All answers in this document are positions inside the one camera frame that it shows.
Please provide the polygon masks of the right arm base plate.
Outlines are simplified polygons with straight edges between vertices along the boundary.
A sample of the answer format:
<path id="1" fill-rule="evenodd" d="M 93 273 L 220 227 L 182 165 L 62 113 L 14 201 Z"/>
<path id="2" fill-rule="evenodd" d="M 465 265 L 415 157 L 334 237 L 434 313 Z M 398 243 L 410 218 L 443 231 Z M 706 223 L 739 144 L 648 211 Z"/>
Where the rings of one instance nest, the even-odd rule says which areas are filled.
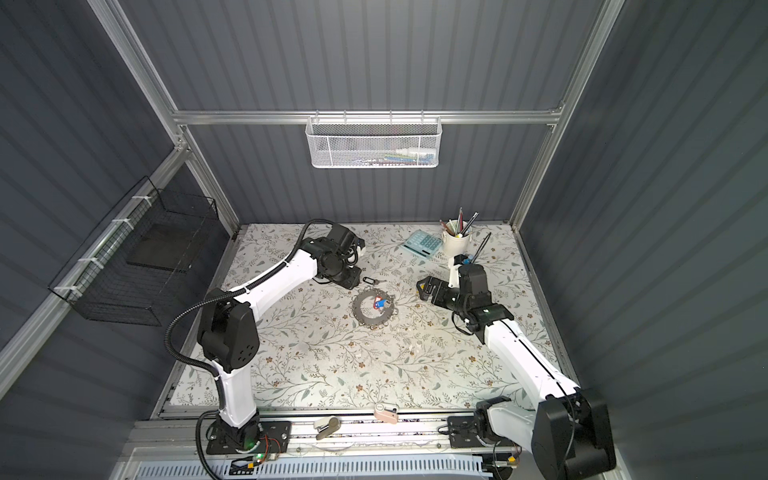
<path id="1" fill-rule="evenodd" d="M 470 416 L 450 416 L 448 436 L 453 449 L 479 447 L 520 447 L 529 450 L 532 446 L 533 417 L 501 412 L 476 412 Z"/>

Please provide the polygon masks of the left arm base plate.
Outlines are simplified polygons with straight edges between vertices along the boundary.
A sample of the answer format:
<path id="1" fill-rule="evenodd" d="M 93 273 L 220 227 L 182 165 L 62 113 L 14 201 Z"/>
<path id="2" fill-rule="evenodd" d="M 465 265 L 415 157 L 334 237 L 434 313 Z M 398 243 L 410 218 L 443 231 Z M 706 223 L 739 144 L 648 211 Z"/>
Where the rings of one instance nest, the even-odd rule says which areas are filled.
<path id="1" fill-rule="evenodd" d="M 251 421 L 236 429 L 223 420 L 215 420 L 206 434 L 206 454 L 280 454 L 290 442 L 289 421 Z"/>

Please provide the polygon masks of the grey beaded keyring coil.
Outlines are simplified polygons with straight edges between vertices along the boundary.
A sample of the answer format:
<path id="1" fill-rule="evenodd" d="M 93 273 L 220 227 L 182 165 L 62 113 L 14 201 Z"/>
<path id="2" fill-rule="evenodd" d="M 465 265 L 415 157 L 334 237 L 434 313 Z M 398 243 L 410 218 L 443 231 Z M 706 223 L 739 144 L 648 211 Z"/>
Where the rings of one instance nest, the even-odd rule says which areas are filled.
<path id="1" fill-rule="evenodd" d="M 387 306 L 381 310 L 374 308 L 374 296 L 381 295 Z M 397 313 L 395 297 L 378 288 L 368 288 L 358 293 L 351 303 L 352 315 L 356 322 L 363 327 L 376 329 L 386 326 Z"/>

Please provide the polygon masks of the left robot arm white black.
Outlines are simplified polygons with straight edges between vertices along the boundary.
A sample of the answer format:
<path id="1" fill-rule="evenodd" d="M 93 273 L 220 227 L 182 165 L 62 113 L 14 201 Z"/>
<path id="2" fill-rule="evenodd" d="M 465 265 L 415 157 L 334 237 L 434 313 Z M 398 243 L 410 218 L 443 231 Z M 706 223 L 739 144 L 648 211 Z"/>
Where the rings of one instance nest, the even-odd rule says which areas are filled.
<path id="1" fill-rule="evenodd" d="M 171 321 L 164 337 L 166 350 L 175 360 L 212 376 L 219 402 L 214 411 L 216 426 L 236 449 L 252 450 L 263 437 L 250 373 L 260 347 L 261 315 L 312 279 L 346 290 L 357 287 L 361 276 L 357 262 L 364 251 L 365 241 L 349 228 L 312 219 L 303 225 L 289 253 L 271 269 L 231 290 L 210 290 Z M 175 327 L 196 311 L 201 312 L 197 344 L 203 349 L 203 360 L 182 354 L 172 343 Z"/>

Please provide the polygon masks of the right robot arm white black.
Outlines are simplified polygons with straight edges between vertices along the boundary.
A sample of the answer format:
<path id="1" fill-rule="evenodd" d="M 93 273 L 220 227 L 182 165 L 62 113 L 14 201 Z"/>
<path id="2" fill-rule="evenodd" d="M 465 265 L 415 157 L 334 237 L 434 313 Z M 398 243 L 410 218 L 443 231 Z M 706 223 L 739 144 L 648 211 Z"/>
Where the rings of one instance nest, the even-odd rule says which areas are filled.
<path id="1" fill-rule="evenodd" d="M 616 467 L 606 402 L 545 358 L 513 314 L 494 301 L 481 265 L 455 265 L 450 280 L 428 276 L 416 289 L 421 300 L 450 311 L 460 333 L 493 352 L 533 406 L 526 410 L 506 396 L 478 402 L 471 417 L 449 418 L 452 447 L 515 444 L 532 454 L 546 479 L 586 479 Z"/>

